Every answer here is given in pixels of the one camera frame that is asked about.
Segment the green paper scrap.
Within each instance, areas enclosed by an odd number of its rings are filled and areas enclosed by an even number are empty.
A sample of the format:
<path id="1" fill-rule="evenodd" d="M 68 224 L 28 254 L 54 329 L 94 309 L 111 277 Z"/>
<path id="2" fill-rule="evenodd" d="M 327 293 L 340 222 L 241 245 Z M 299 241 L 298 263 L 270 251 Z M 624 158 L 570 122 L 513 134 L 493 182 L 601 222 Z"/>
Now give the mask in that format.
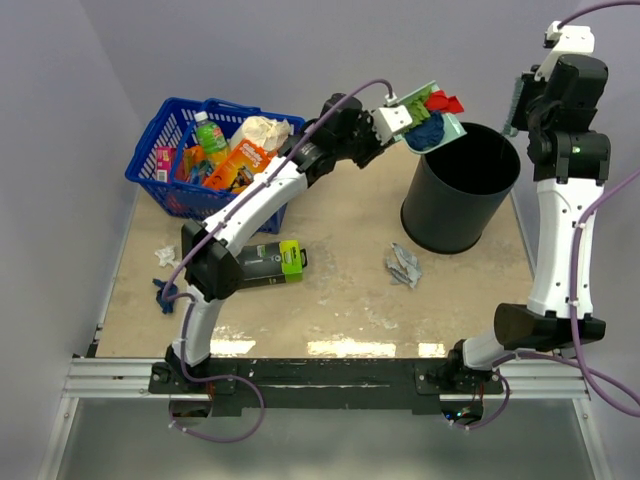
<path id="1" fill-rule="evenodd" d="M 425 106 L 425 102 L 429 99 L 430 95 L 431 88 L 426 87 L 410 94 L 402 101 L 402 104 L 407 108 L 411 116 L 413 124 L 419 125 L 429 119 L 430 112 Z"/>

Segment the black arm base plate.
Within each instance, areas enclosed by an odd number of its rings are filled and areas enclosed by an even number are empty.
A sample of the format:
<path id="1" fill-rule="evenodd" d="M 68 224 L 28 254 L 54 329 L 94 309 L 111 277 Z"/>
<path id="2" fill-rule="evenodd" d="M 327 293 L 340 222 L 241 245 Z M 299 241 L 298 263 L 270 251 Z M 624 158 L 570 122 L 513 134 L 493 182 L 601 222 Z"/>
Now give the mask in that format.
<path id="1" fill-rule="evenodd" d="M 241 380 L 254 384 L 271 409 L 409 410 L 439 414 L 444 395 L 501 394 L 490 372 L 473 372 L 443 358 L 210 358 L 191 368 L 200 379 L 216 376 L 211 387 L 187 379 L 178 360 L 151 367 L 149 392 L 199 396 L 217 417 L 239 416 L 259 401 Z"/>

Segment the teal hand brush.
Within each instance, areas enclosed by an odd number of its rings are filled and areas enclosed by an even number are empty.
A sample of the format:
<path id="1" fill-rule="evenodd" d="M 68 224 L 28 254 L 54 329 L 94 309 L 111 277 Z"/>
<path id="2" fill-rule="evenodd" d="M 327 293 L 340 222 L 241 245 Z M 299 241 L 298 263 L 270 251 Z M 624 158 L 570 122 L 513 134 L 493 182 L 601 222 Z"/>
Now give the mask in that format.
<path id="1" fill-rule="evenodd" d="M 523 89 L 523 80 L 521 77 L 517 77 L 514 82 L 514 88 L 513 88 L 509 110 L 501 131 L 501 135 L 505 138 L 514 138 L 518 134 L 518 130 L 512 125 L 512 122 L 515 117 L 518 103 L 521 98 L 522 89 Z"/>

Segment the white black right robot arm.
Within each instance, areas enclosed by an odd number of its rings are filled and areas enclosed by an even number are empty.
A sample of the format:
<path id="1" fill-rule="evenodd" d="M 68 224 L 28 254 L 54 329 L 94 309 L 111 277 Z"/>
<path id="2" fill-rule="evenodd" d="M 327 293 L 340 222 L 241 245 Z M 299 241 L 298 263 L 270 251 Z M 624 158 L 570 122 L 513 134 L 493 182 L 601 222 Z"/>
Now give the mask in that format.
<path id="1" fill-rule="evenodd" d="M 549 72 L 522 74 L 509 126 L 528 135 L 540 227 L 534 283 L 524 304 L 501 303 L 492 329 L 458 341 L 431 381 L 459 393 L 491 377 L 499 359 L 518 350 L 577 349 L 604 337 L 595 318 L 590 264 L 595 216 L 609 177 L 611 143 L 590 128 L 604 92 L 607 65 L 562 54 Z"/>

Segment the teal plastic dustpan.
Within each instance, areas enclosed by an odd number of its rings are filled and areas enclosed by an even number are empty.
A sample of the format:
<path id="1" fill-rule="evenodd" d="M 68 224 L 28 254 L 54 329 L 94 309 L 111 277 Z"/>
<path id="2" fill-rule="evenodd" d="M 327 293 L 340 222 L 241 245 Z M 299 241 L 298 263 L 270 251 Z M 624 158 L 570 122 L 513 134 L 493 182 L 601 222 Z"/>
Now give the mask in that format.
<path id="1" fill-rule="evenodd" d="M 435 81 L 399 98 L 398 104 L 407 109 L 411 123 L 394 141 L 403 141 L 415 154 L 425 155 L 466 134 L 457 117 L 464 112 L 463 104 Z"/>

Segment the grey paper scrap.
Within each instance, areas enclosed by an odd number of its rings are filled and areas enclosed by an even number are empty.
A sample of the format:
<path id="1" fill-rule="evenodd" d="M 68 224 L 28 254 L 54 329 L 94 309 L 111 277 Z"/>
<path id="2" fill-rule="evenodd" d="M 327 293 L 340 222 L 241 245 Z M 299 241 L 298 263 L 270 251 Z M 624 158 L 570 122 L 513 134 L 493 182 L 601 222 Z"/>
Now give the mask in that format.
<path id="1" fill-rule="evenodd" d="M 423 271 L 418 258 L 409 250 L 391 242 L 392 254 L 385 258 L 385 267 L 391 276 L 392 285 L 406 285 L 414 290 L 422 278 Z"/>

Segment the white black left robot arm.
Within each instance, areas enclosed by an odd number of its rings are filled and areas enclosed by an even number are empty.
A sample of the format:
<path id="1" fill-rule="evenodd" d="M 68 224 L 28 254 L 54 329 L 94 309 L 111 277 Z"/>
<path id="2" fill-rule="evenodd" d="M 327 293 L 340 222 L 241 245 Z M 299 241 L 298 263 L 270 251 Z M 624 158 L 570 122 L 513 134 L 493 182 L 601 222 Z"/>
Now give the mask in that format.
<path id="1" fill-rule="evenodd" d="M 239 288 L 242 248 L 277 210 L 308 190 L 337 162 L 351 160 L 365 168 L 393 145 L 410 124 L 406 109 L 392 98 L 372 111 L 354 95 L 336 94 L 319 118 L 289 136 L 264 172 L 228 206 L 202 222 L 182 227 L 185 248 L 178 266 L 188 298 L 179 336 L 168 350 L 176 361 L 171 378 L 185 392 L 207 380 L 210 340 L 225 300 Z"/>

